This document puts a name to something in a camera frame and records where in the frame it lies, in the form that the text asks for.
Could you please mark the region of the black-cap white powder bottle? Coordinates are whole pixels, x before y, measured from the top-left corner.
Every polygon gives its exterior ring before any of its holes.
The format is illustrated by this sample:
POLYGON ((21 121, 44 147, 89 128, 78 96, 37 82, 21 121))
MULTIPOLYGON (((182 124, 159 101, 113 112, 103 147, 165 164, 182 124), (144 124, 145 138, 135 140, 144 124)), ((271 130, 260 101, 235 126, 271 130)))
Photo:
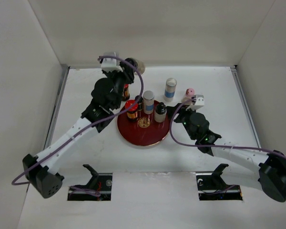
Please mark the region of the black-cap white powder bottle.
POLYGON ((160 102, 156 106, 155 111, 154 111, 155 121, 158 123, 164 122, 166 118, 166 113, 167 113, 166 105, 163 102, 160 102))

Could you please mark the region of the tall red-lid sauce jar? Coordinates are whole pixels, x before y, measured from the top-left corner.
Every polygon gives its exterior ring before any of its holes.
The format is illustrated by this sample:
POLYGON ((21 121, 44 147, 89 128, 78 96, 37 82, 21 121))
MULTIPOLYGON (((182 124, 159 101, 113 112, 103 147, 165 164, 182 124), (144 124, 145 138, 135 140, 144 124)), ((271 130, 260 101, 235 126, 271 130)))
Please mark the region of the tall red-lid sauce jar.
POLYGON ((122 93, 122 101, 127 101, 129 99, 130 99, 129 85, 125 84, 122 93))

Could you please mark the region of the silver-lid blue-label grain jar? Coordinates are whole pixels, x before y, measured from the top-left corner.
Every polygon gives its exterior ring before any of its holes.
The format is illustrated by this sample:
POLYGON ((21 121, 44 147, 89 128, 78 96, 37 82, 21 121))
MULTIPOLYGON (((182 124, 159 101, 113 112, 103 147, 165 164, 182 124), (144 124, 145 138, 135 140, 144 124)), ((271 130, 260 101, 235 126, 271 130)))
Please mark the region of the silver-lid blue-label grain jar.
POLYGON ((177 81, 174 78, 168 78, 165 83, 164 100, 171 102, 174 99, 177 81))

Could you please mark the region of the pink-lid spice jar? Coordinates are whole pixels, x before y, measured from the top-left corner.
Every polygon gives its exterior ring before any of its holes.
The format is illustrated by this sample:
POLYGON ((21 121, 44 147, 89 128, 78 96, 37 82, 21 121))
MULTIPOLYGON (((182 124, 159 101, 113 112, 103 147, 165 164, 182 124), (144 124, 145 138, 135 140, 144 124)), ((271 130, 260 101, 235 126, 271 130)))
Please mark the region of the pink-lid spice jar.
POLYGON ((190 100, 193 96, 195 95, 194 89, 193 88, 187 88, 184 94, 184 97, 182 99, 182 103, 190 100))

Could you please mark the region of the small dark amber bottle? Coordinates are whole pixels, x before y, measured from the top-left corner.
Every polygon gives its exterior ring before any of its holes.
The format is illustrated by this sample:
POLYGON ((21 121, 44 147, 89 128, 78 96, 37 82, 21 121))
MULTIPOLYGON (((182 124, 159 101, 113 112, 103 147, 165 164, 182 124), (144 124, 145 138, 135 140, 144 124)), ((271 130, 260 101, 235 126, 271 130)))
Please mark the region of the small dark amber bottle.
POLYGON ((138 101, 138 103, 137 103, 138 104, 138 111, 142 111, 143 110, 143 98, 141 96, 137 95, 135 97, 135 100, 138 101))

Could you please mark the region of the short red-lid sauce jar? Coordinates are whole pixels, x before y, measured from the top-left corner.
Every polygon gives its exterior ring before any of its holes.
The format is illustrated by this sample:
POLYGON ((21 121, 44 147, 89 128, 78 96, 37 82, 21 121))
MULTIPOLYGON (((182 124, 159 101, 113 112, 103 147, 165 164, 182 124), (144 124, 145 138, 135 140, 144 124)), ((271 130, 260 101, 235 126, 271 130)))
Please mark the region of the short red-lid sauce jar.
POLYGON ((137 121, 138 119, 138 104, 135 100, 128 100, 124 106, 125 110, 127 110, 126 115, 128 120, 130 121, 137 121))

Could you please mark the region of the black-cap brown spice bottle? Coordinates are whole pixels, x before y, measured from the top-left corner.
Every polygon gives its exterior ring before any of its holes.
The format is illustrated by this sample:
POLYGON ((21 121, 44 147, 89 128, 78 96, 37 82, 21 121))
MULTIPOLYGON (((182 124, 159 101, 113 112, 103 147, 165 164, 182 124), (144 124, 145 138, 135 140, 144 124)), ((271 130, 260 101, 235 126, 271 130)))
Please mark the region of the black-cap brown spice bottle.
POLYGON ((145 64, 143 63, 143 61, 137 60, 135 58, 126 58, 125 60, 132 64, 140 74, 143 74, 145 72, 145 64))

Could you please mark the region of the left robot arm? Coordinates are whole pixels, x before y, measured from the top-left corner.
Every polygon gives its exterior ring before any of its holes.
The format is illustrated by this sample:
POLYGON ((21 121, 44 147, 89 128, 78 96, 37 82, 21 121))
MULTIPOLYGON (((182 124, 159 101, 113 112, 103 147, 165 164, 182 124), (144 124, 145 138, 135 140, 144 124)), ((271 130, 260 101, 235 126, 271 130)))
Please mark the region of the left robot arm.
POLYGON ((113 110, 121 106, 124 87, 134 82, 138 72, 132 58, 112 66, 102 64, 101 70, 105 77, 95 83, 92 100, 76 123, 51 146, 22 160, 26 179, 43 198, 52 197, 63 186, 64 176, 58 171, 76 144, 99 134, 115 118, 113 110))

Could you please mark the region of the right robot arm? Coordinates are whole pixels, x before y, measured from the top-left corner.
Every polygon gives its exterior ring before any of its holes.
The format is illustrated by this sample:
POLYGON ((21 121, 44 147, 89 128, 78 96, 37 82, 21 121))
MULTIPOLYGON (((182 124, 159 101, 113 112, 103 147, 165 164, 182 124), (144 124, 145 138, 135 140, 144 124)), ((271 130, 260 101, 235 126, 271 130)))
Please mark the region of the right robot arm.
POLYGON ((223 158, 238 164, 253 174, 226 173, 227 164, 220 164, 211 175, 215 188, 226 185, 241 185, 263 191, 268 197, 277 201, 286 201, 286 156, 280 151, 263 148, 237 146, 225 141, 219 134, 209 129, 206 117, 188 105, 182 103, 167 107, 171 124, 180 123, 201 153, 223 158))

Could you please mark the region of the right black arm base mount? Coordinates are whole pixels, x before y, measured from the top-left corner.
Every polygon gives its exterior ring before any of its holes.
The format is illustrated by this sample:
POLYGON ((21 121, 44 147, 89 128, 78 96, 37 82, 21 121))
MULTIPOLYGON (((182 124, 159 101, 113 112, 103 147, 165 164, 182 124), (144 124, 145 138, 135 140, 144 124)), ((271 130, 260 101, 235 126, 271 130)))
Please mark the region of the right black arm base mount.
POLYGON ((239 185, 228 185, 221 178, 228 164, 220 164, 214 171, 197 172, 196 182, 200 201, 243 200, 239 185))

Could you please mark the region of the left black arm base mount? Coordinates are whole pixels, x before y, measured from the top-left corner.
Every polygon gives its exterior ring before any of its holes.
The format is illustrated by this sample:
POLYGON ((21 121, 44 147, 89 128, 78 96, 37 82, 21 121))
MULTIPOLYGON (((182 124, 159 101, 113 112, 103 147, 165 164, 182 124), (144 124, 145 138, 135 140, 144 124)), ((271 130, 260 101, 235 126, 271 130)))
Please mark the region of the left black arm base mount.
POLYGON ((83 165, 90 172, 90 179, 84 185, 69 187, 68 201, 110 201, 112 196, 112 173, 98 173, 88 164, 83 165))

